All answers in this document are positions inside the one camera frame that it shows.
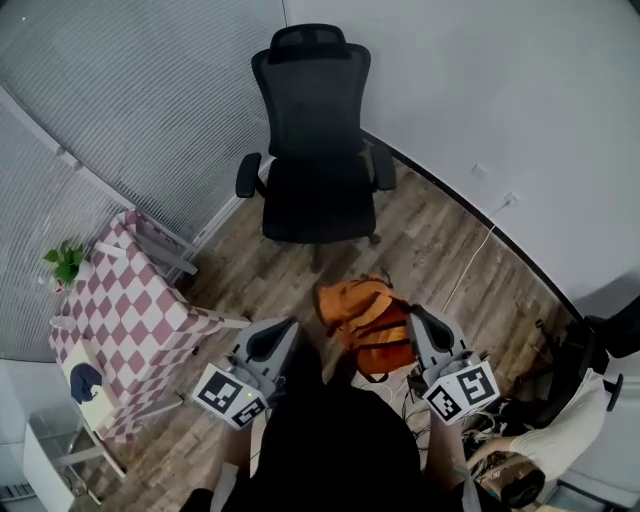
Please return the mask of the cream flat board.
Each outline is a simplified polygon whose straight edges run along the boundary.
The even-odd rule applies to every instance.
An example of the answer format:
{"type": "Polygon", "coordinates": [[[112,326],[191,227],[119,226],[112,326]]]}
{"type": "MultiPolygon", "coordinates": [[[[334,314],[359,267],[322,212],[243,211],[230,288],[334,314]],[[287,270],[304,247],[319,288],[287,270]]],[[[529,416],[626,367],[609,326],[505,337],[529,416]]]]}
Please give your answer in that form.
{"type": "Polygon", "coordinates": [[[91,343],[85,339],[81,339],[74,345],[62,364],[62,370],[69,388],[70,372],[75,365],[80,363],[88,363],[101,373],[102,386],[93,388],[96,396],[91,402],[81,405],[75,402],[79,406],[86,423],[93,431],[97,431],[100,428],[108,428],[115,418],[115,413],[121,407],[121,403],[113,391],[110,381],[107,379],[106,371],[98,361],[91,343]]]}

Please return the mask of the person's black clothing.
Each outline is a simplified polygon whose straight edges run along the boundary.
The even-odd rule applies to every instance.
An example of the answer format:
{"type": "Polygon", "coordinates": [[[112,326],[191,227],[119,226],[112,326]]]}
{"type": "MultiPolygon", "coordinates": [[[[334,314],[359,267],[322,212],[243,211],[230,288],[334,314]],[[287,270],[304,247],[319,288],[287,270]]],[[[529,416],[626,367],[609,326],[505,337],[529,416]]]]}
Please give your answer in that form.
{"type": "MultiPolygon", "coordinates": [[[[257,467],[238,478],[221,512],[466,512],[477,492],[480,512],[510,512],[480,485],[464,481],[441,491],[425,473],[405,421],[375,392],[358,389],[348,355],[322,378],[318,350],[292,354],[286,391],[264,429],[257,467]]],[[[211,512],[224,463],[220,446],[206,483],[180,512],[211,512]]]]}

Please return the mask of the black mesh office chair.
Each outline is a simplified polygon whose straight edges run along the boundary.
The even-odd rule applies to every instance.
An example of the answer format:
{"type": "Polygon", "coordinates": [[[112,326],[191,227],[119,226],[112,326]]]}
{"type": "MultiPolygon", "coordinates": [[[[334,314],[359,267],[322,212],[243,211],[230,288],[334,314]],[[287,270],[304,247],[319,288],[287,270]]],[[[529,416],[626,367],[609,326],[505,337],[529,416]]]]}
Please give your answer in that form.
{"type": "Polygon", "coordinates": [[[262,180],[260,154],[246,155],[235,193],[263,197],[265,237],[379,243],[373,195],[395,189],[397,180],[389,150],[366,146],[360,127],[370,65],[367,48],[347,42],[339,27],[319,23],[277,31],[269,48],[252,57],[273,161],[262,180]]]}

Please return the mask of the orange backpack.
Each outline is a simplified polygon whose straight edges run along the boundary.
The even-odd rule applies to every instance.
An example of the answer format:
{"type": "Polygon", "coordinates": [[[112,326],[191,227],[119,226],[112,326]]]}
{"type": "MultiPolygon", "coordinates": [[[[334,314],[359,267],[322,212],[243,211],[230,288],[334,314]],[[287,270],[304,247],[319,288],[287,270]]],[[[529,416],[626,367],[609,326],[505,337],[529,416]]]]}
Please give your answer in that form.
{"type": "Polygon", "coordinates": [[[409,333],[412,305],[389,279],[364,274],[333,285],[318,285],[313,302],[330,338],[337,339],[368,380],[417,362],[409,333]]]}

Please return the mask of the white cabinet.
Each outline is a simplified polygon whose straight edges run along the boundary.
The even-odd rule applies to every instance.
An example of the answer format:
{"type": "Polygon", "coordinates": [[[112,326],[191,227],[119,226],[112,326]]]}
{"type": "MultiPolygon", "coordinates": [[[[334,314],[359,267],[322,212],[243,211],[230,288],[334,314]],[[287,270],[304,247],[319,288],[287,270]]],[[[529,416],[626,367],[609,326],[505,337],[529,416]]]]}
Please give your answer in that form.
{"type": "Polygon", "coordinates": [[[126,478],[126,470],[78,407],[64,410],[70,414],[68,421],[56,409],[42,409],[30,413],[25,424],[22,472],[47,512],[71,512],[76,500],[84,495],[98,505],[102,503],[76,470],[79,464],[103,459],[119,480],[126,478]]]}

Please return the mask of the person's left forearm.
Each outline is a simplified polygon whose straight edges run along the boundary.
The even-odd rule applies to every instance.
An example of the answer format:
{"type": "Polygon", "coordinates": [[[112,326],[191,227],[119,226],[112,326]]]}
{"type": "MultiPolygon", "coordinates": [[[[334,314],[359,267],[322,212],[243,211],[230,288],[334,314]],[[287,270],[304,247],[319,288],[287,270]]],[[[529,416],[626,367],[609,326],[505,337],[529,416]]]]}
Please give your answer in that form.
{"type": "Polygon", "coordinates": [[[232,427],[224,429],[219,452],[224,463],[238,468],[237,475],[240,480],[248,479],[253,464],[257,463],[263,432],[262,423],[258,423],[257,427],[253,424],[248,425],[242,430],[232,427]]]}

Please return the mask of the grey window blind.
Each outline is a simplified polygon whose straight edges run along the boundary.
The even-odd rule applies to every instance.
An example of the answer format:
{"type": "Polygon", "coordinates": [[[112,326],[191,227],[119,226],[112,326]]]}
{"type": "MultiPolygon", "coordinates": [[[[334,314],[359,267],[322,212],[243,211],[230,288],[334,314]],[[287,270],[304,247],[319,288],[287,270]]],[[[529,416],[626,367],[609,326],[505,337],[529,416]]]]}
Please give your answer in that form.
{"type": "Polygon", "coordinates": [[[252,57],[281,0],[7,0],[0,84],[74,156],[186,239],[269,128],[252,57]]]}
{"type": "Polygon", "coordinates": [[[122,209],[0,86],[0,358],[53,361],[64,295],[44,256],[64,241],[90,248],[122,209]]]}

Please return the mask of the dark blue cloth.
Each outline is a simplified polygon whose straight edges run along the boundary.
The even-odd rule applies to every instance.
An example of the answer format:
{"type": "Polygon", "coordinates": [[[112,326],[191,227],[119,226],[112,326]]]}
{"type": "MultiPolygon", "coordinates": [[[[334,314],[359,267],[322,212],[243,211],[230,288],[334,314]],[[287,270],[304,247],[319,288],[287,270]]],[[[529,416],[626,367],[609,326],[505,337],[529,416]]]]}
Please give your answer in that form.
{"type": "Polygon", "coordinates": [[[72,368],[69,384],[71,396],[81,405],[94,399],[93,388],[102,386],[102,375],[90,364],[80,363],[72,368]]]}

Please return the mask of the person's right forearm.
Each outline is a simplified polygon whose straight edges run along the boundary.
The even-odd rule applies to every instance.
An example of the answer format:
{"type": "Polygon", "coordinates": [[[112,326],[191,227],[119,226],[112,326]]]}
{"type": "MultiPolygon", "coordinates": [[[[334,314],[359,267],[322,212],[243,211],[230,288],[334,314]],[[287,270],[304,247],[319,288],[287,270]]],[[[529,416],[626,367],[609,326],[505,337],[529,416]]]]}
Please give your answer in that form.
{"type": "Polygon", "coordinates": [[[448,492],[464,481],[457,471],[466,467],[461,424],[446,425],[438,417],[430,420],[425,473],[437,489],[448,492]]]}

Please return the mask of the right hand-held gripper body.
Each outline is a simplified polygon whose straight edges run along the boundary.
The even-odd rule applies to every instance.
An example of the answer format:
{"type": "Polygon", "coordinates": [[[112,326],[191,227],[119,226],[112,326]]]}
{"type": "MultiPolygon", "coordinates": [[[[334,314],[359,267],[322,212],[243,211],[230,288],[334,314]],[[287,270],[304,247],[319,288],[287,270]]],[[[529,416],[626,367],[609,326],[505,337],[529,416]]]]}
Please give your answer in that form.
{"type": "Polygon", "coordinates": [[[447,365],[423,372],[429,385],[422,394],[432,413],[445,425],[469,417],[499,397],[499,388],[488,361],[470,350],[461,352],[447,365]]]}

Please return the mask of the green potted plant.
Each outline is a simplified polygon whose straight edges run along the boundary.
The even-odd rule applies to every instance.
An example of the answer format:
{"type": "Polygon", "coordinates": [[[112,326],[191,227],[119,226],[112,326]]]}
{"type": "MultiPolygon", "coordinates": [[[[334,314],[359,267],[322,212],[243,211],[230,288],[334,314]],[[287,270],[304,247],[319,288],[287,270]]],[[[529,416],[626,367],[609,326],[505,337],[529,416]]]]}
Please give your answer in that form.
{"type": "Polygon", "coordinates": [[[70,240],[64,240],[58,248],[49,249],[42,259],[51,266],[52,291],[60,293],[73,285],[78,277],[84,261],[83,246],[74,247],[70,240]]]}

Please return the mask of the pink white checkered table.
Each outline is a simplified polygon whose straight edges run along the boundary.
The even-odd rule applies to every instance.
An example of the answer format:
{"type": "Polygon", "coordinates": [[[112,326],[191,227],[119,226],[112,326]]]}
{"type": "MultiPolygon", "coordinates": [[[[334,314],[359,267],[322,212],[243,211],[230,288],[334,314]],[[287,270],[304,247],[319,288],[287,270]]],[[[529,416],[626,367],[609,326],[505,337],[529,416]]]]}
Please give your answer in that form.
{"type": "Polygon", "coordinates": [[[191,305],[142,248],[138,237],[147,222],[135,210],[116,215],[101,242],[123,250],[93,250],[93,272],[71,289],[62,314],[71,329],[53,329],[49,343],[59,365],[77,344],[87,346],[118,401],[96,432],[102,440],[127,442],[142,417],[166,393],[175,372],[206,337],[223,328],[243,328],[249,320],[191,305]]]}

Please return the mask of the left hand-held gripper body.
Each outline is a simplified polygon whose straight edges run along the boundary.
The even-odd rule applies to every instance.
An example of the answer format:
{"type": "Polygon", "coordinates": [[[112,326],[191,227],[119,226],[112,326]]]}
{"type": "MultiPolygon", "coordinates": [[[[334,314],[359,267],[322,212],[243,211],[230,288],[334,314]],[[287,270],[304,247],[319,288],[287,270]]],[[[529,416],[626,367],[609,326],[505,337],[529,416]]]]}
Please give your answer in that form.
{"type": "Polygon", "coordinates": [[[192,398],[232,428],[244,429],[270,407],[277,377],[278,359],[228,354],[208,364],[192,398]]]}

